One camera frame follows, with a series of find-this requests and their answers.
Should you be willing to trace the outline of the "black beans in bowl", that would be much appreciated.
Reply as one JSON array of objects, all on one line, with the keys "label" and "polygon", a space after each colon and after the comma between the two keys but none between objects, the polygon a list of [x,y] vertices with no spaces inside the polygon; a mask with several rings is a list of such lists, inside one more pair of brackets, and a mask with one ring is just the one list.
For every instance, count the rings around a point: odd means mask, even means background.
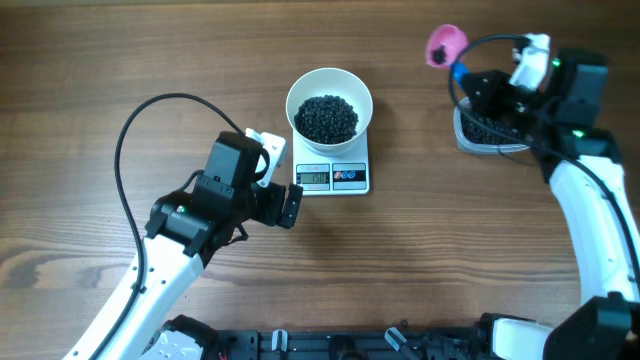
[{"label": "black beans in bowl", "polygon": [[294,116],[294,127],[302,137],[324,145],[341,144],[354,138],[358,122],[353,106],[334,95],[306,99]]}]

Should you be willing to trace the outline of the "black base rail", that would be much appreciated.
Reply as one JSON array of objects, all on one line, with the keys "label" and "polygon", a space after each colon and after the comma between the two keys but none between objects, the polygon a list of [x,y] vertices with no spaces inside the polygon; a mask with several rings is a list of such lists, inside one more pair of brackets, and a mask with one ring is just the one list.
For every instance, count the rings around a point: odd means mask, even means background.
[{"label": "black base rail", "polygon": [[461,328],[409,331],[272,332],[221,330],[209,359],[340,360],[340,359],[478,359],[470,332]]}]

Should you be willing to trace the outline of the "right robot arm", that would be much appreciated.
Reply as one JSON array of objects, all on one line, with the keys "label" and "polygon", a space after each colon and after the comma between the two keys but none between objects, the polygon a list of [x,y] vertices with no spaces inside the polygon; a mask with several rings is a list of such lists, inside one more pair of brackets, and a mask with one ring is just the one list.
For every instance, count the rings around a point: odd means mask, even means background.
[{"label": "right robot arm", "polygon": [[487,315],[474,355],[488,359],[636,359],[639,356],[639,231],[613,135],[595,126],[608,77],[604,57],[562,49],[521,51],[513,74],[452,65],[459,113],[533,153],[558,201],[578,263],[581,304],[554,328]]}]

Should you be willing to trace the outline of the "pink scoop blue handle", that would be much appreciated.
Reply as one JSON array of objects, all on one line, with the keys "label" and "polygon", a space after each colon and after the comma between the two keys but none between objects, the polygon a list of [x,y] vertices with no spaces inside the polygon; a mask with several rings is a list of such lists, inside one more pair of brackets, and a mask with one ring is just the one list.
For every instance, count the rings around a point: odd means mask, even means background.
[{"label": "pink scoop blue handle", "polygon": [[[458,27],[443,24],[437,27],[427,40],[425,47],[425,63],[437,69],[449,70],[457,56],[468,46],[467,35]],[[445,65],[435,66],[431,61],[431,51],[441,45],[446,47],[447,62]]]}]

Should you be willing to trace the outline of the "white digital kitchen scale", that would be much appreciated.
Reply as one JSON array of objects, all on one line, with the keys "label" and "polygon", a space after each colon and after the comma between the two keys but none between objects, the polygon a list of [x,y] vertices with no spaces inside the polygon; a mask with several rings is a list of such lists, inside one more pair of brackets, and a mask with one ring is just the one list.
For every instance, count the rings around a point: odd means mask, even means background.
[{"label": "white digital kitchen scale", "polygon": [[304,196],[364,195],[370,190],[367,132],[352,146],[326,154],[293,136],[293,180]]}]

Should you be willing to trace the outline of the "clear plastic container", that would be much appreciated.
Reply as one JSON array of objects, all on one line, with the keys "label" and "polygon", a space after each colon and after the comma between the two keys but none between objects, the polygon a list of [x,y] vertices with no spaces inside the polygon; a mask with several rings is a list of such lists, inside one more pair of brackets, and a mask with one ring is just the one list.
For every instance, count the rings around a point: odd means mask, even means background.
[{"label": "clear plastic container", "polygon": [[528,146],[523,144],[480,144],[470,141],[463,133],[463,127],[461,122],[461,113],[457,107],[453,112],[453,127],[456,137],[457,147],[464,153],[474,155],[500,155],[526,151]]}]

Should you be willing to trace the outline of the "black beans in scoop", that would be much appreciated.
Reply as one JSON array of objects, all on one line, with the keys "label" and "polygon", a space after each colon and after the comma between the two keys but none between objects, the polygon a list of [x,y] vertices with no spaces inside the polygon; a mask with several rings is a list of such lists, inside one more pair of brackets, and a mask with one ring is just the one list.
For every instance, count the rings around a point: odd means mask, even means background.
[{"label": "black beans in scoop", "polygon": [[439,48],[431,51],[431,61],[435,66],[445,65],[447,62],[446,47],[441,45]]}]

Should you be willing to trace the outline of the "white bowl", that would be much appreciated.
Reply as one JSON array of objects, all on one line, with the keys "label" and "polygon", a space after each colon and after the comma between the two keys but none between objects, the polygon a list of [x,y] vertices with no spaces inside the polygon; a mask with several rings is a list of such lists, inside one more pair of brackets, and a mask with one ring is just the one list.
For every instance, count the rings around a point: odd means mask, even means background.
[{"label": "white bowl", "polygon": [[302,75],[291,86],[285,113],[294,137],[318,154],[349,151],[366,138],[373,118],[373,97],[353,73],[319,68]]}]

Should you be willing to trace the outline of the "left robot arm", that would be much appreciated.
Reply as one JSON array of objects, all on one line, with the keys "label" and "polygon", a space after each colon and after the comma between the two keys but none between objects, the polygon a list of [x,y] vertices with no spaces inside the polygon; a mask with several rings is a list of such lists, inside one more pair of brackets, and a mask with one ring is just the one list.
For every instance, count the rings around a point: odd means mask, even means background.
[{"label": "left robot arm", "polygon": [[287,152],[284,138],[252,129],[223,132],[202,171],[152,206],[129,269],[70,359],[139,359],[178,298],[221,248],[247,239],[244,222],[290,229],[301,187],[271,177]]}]

